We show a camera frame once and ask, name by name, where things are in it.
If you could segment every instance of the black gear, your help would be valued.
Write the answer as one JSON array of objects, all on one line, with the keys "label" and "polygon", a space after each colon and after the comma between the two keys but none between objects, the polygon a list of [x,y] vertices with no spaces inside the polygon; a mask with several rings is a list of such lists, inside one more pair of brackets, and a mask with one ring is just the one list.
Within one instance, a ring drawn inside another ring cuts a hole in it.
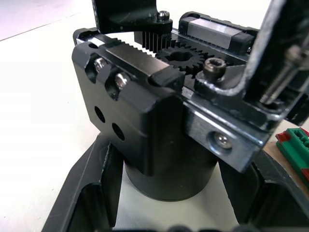
[{"label": "black gear", "polygon": [[186,74],[193,75],[202,70],[203,62],[205,61],[201,51],[184,45],[163,48],[157,52],[155,57],[173,65],[174,68],[178,68],[180,71],[186,72]]}]

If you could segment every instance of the black plastic base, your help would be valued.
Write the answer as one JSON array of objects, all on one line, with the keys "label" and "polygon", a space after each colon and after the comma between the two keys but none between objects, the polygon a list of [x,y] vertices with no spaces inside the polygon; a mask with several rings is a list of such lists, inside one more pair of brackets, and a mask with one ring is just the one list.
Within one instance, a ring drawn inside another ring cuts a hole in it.
[{"label": "black plastic base", "polygon": [[126,173],[138,191],[160,201],[181,201],[207,185],[216,164],[206,150],[192,152],[159,175],[145,176],[126,162]]}]

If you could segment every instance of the white table surface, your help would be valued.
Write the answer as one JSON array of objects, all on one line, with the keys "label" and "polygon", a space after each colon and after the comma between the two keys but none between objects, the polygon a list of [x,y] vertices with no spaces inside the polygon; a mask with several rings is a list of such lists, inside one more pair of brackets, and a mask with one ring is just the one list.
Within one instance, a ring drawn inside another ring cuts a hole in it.
[{"label": "white table surface", "polygon": [[[249,25],[243,17],[250,14],[236,6],[219,11],[212,5],[209,15],[258,28],[267,4],[250,6],[259,14]],[[158,8],[171,15],[174,10],[175,18],[189,10],[208,13],[208,6],[175,7],[158,1]],[[234,20],[224,17],[230,10]],[[99,133],[89,121],[71,61],[73,32],[93,26],[87,11],[0,42],[0,231],[40,231],[70,168]],[[132,33],[118,37],[136,45]],[[237,225],[219,168],[198,195],[173,203],[143,196],[124,173],[116,228],[163,231],[175,224],[194,231]]]}]

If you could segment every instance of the circular hole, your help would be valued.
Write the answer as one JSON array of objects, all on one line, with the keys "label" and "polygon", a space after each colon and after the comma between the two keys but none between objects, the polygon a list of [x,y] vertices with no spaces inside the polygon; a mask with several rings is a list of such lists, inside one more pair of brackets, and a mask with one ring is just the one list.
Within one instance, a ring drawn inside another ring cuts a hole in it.
[{"label": "circular hole", "polygon": [[95,112],[98,116],[98,118],[103,122],[105,123],[105,117],[103,115],[103,113],[100,111],[100,109],[98,107],[95,106]]},{"label": "circular hole", "polygon": [[91,48],[98,48],[98,46],[96,46],[94,43],[90,43],[90,44],[88,44],[88,46],[91,47]]},{"label": "circular hole", "polygon": [[230,139],[219,132],[210,132],[207,140],[209,141],[210,149],[218,155],[228,155],[232,151]]},{"label": "circular hole", "polygon": [[118,136],[119,139],[121,139],[122,141],[125,140],[125,135],[122,133],[122,130],[116,123],[112,124],[112,129],[114,130],[115,134]]},{"label": "circular hole", "polygon": [[191,57],[193,55],[190,52],[173,52],[166,59],[169,61],[188,61]]}]

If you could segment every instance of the green terminal block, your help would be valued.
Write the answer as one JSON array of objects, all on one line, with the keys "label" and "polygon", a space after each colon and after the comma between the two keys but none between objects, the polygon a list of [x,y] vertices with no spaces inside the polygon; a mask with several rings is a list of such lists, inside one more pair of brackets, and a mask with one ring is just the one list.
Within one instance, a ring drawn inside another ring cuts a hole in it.
[{"label": "green terminal block", "polygon": [[302,128],[277,134],[277,147],[309,188],[309,132]]}]

